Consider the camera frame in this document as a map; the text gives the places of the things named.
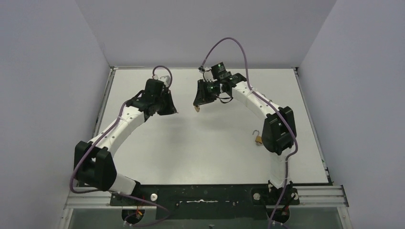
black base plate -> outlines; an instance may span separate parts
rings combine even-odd
[[[173,214],[170,219],[234,219],[253,218],[267,219],[265,205],[275,205],[278,196],[272,196],[267,184],[252,185],[142,185],[141,194],[150,201],[150,195],[158,195],[156,200]],[[295,188],[287,190],[285,197],[290,197]],[[253,199],[259,193],[260,201]],[[298,205],[294,200],[291,205]],[[113,194],[111,206],[135,206],[138,202]],[[167,212],[158,208],[156,218],[165,217]]]

black joint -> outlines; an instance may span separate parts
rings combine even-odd
[[[214,102],[221,92],[227,93],[232,98],[232,88],[246,78],[239,73],[232,75],[225,69],[224,63],[219,63],[211,67],[211,73],[215,79],[213,82],[206,82],[199,80],[197,82],[197,94],[195,96],[193,105],[200,106]]]
[[[145,121],[155,113],[159,115],[177,113],[170,90],[164,85],[164,82],[155,79],[148,79],[145,89],[128,100],[127,106],[136,107],[143,112]]]
[[[74,166],[76,167],[92,143],[79,142],[75,147]],[[77,171],[76,179],[101,191],[108,191],[114,184],[117,171],[111,153],[107,148],[94,147]]]
[[[278,109],[290,126],[294,136],[297,136],[292,109],[288,106],[285,108],[279,107]],[[266,116],[262,134],[263,145],[268,151],[281,155],[283,150],[294,145],[293,137],[277,114],[267,114]]]

glass panel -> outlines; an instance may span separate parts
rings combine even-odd
[[[290,229],[328,228],[342,229],[339,213],[336,208],[290,208],[290,219],[286,225]],[[155,210],[147,210],[140,223],[152,222]],[[266,220],[250,218],[237,219],[183,219],[167,220],[158,225],[147,227],[151,229],[266,229]],[[120,209],[75,209],[73,211],[69,229],[122,229]]]

metal frame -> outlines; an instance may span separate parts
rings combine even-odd
[[[108,101],[108,97],[110,94],[111,86],[114,80],[114,76],[117,69],[131,69],[131,68],[118,68],[118,67],[111,67],[110,74],[108,76],[106,88],[104,91],[101,107],[98,113],[98,117],[96,120],[96,125],[94,129],[93,136],[96,136],[100,130],[100,124],[103,118],[103,114],[106,108],[106,104]],[[329,177],[329,171],[326,166],[324,156],[320,147],[320,143],[318,141],[318,136],[309,113],[307,103],[305,101],[305,97],[302,94],[301,85],[298,79],[298,72],[297,68],[293,68],[294,73],[296,75],[296,80],[298,82],[298,87],[301,92],[301,96],[304,101],[305,108],[307,110],[307,115],[309,117],[309,121],[316,139],[316,143],[318,145],[318,149],[320,151],[321,158],[323,160],[323,164],[325,167],[325,172]],[[346,198],[346,194],[344,192],[343,186],[295,186],[299,193],[300,204],[290,206],[290,208],[328,208],[328,207],[336,207],[339,213],[339,217],[341,219],[341,223],[343,229],[352,229],[352,223],[350,221],[349,213],[347,210],[348,201]],[[78,190],[86,190],[90,189],[89,187],[77,187]],[[92,192],[87,194],[75,194],[70,192],[67,198],[63,215],[61,216],[61,221],[59,223],[59,229],[68,229],[69,224],[72,218],[73,210],[74,209],[134,209],[136,206],[110,206],[110,199],[111,193],[109,192]],[[156,209],[153,206],[142,206],[139,207],[140,209]]]
[[[343,186],[297,186],[299,193],[299,205],[291,205],[290,208],[346,208],[347,198]],[[92,187],[77,187],[79,191],[94,189]],[[65,209],[136,209],[137,206],[111,206],[111,193],[91,192],[86,194],[70,193]],[[152,208],[153,206],[140,206],[140,209]]]

padlock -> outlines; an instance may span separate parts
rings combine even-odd
[[[255,142],[256,142],[256,145],[258,145],[258,146],[263,145],[262,137],[257,136],[256,139],[255,139]]]
[[[255,139],[255,142],[256,142],[257,146],[261,146],[261,145],[263,145],[263,142],[262,142],[262,137],[259,136],[260,131],[258,131],[258,130],[253,131],[252,135],[254,135],[256,131],[257,131],[257,136],[256,136],[256,139]]]

